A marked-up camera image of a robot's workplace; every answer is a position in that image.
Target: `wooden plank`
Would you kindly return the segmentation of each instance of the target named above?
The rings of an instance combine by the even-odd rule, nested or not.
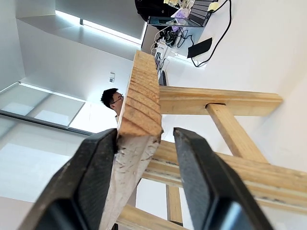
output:
[[[167,184],[170,186],[175,186],[175,187],[182,187],[181,181],[173,180],[173,179],[166,179],[165,177],[162,176],[157,176],[154,172],[145,172],[142,176],[144,179],[160,182],[163,184]]]
[[[251,193],[262,203],[266,202],[270,207],[278,206],[285,210],[291,207],[295,212],[307,214],[306,172],[221,153],[216,154],[239,174]],[[144,175],[147,179],[182,187],[176,156],[175,144],[161,141]]]
[[[179,188],[166,185],[167,220],[183,226]]]
[[[159,85],[154,58],[137,51],[118,123],[118,151],[100,228],[109,230],[161,140]]]
[[[234,115],[266,116],[283,99],[275,93],[160,86],[162,114],[208,115],[205,106],[226,104]]]
[[[226,105],[208,104],[206,109],[234,156],[267,163],[265,157]]]
[[[133,230],[187,230],[165,219],[156,217],[138,208],[126,205],[117,223]]]

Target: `wooden crossbar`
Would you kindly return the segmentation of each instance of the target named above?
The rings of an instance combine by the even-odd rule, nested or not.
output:
[[[144,212],[138,208],[126,205],[117,223],[133,230],[187,230],[186,228]]]
[[[206,109],[234,156],[251,161],[268,162],[227,105],[208,104]]]
[[[205,106],[226,104],[233,115],[266,116],[283,99],[275,93],[160,86],[162,114],[208,115]]]
[[[217,153],[230,165],[261,204],[307,214],[307,173]],[[174,143],[161,144],[143,178],[181,185]]]
[[[180,192],[177,186],[166,185],[167,220],[183,226]]]

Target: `eyeglasses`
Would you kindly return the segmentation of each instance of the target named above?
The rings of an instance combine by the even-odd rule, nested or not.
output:
[[[112,105],[112,104],[114,104],[115,102],[118,102],[118,101],[120,101],[120,100],[122,100],[122,99],[124,99],[124,95],[123,95],[123,94],[121,94],[121,95],[119,96],[119,98],[118,98],[116,101],[114,101],[113,103],[111,103],[110,105]]]

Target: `black hair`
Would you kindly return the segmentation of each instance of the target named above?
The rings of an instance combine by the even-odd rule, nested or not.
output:
[[[112,88],[112,89],[108,89],[105,90],[101,96],[101,102],[108,108],[111,109],[110,104],[112,104],[114,102],[113,100],[113,94],[115,94],[117,92],[118,89],[116,88]]]

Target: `wooden frame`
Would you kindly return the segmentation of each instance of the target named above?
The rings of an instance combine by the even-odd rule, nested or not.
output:
[[[210,103],[226,104],[234,115],[266,116],[283,99],[275,93],[160,86],[162,114],[209,115]]]
[[[307,173],[216,153],[263,205],[307,214]],[[161,141],[143,178],[181,187],[175,144]]]
[[[181,178],[174,143],[162,141],[158,147],[161,114],[210,115],[234,156],[217,154],[239,174],[256,200],[307,214],[307,173],[270,165],[234,117],[265,116],[282,101],[275,93],[158,86],[154,58],[138,51],[120,115],[119,150],[100,229],[110,229],[116,219],[137,230],[184,229],[170,222],[182,222],[179,210],[172,207],[180,206]],[[170,221],[125,206],[141,176],[168,185]]]

